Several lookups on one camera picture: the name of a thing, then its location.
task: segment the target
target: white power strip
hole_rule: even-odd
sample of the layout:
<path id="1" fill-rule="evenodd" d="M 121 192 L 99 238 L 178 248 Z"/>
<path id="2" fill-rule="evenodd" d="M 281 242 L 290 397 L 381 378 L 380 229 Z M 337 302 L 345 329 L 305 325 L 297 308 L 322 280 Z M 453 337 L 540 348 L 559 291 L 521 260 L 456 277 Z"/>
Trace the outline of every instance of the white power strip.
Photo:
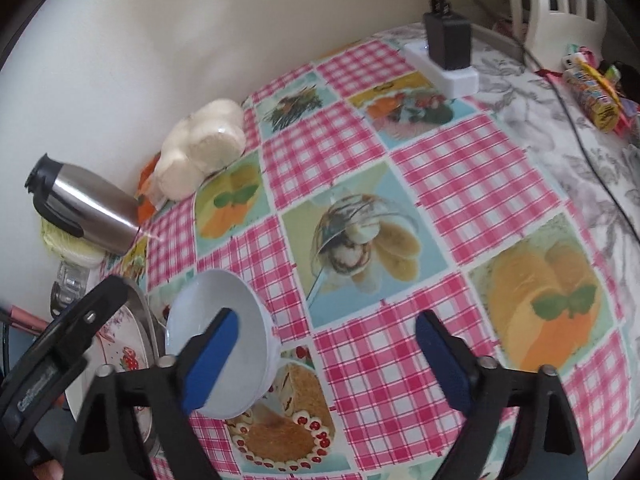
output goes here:
<path id="1" fill-rule="evenodd" d="M 404 58 L 419 70 L 447 99 L 478 93 L 480 78 L 472 66 L 459 70 L 444 70 L 431 60 L 427 43 L 416 40 L 404 46 Z"/>

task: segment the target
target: white plate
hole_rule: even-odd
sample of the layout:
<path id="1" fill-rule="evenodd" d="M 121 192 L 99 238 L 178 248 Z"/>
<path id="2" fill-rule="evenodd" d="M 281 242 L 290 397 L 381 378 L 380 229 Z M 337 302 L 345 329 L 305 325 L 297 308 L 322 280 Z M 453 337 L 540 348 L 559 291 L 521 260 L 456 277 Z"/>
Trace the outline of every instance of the white plate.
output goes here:
<path id="1" fill-rule="evenodd" d="M 210 418 L 233 418 L 269 388 L 280 358 L 280 339 L 270 314 L 235 274 L 212 269 L 197 275 L 175 298 L 166 324 L 166 352 L 178 355 L 203 333 L 221 308 L 238 314 L 238 341 L 209 399 L 198 411 Z"/>
<path id="2" fill-rule="evenodd" d="M 134 368 L 148 368 L 150 344 L 140 330 L 131 311 L 123 306 L 98 331 L 92 345 L 84 353 L 87 366 L 66 389 L 66 402 L 74 419 L 78 420 L 84 396 L 94 380 L 95 371 L 103 364 L 114 365 L 117 372 Z M 136 418 L 142 439 L 151 433 L 151 410 L 137 408 Z"/>

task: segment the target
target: metal screw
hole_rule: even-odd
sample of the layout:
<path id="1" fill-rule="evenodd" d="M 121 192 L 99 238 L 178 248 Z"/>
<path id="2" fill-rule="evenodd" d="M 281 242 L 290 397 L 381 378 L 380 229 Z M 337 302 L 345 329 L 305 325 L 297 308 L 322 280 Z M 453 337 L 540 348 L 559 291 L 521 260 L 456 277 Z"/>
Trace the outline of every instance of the metal screw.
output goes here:
<path id="1" fill-rule="evenodd" d="M 555 377 L 558 375 L 558 370 L 552 367 L 552 365 L 542 365 L 540 367 L 542 373 L 548 375 L 549 377 Z"/>
<path id="2" fill-rule="evenodd" d="M 168 368 L 175 364 L 175 355 L 163 355 L 156 361 L 156 364 L 161 368 Z"/>
<path id="3" fill-rule="evenodd" d="M 487 368 L 488 370 L 495 370 L 498 367 L 498 361 L 490 355 L 483 355 L 482 357 L 479 357 L 478 364 L 482 368 Z"/>
<path id="4" fill-rule="evenodd" d="M 98 367 L 98 369 L 95 371 L 95 374 L 98 377 L 108 377 L 111 374 L 114 373 L 114 371 L 116 371 L 116 367 L 113 365 L 102 365 L 100 367 Z"/>

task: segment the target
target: black thermos lid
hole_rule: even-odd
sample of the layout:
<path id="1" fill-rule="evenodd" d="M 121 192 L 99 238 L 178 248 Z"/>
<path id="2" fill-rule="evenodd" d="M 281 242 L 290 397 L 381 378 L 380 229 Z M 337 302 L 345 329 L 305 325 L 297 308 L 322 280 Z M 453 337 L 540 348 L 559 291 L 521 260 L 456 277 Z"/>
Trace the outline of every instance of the black thermos lid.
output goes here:
<path id="1" fill-rule="evenodd" d="M 62 163 L 49 158 L 45 153 L 31 170 L 24 187 L 29 193 L 40 189 L 46 198 L 53 188 L 60 169 L 62 169 Z"/>

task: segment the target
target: blue gripper pad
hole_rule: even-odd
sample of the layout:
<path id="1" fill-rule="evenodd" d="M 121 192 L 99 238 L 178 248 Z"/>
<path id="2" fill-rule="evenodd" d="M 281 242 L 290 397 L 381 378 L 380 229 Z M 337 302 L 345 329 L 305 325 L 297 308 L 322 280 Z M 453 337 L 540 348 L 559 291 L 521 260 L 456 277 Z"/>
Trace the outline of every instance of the blue gripper pad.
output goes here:
<path id="1" fill-rule="evenodd" d="M 471 384 L 462 366 L 452 354 L 444 337 L 449 335 L 442 324 L 442 334 L 431 322 L 429 316 L 436 315 L 430 311 L 421 312 L 415 319 L 415 338 L 422 354 L 427 359 L 438 384 L 442 388 L 449 406 L 467 415 L 471 409 Z"/>
<path id="2" fill-rule="evenodd" d="M 205 405 L 226 360 L 238 341 L 238 314 L 229 311 L 191 367 L 184 381 L 182 410 L 189 414 Z"/>

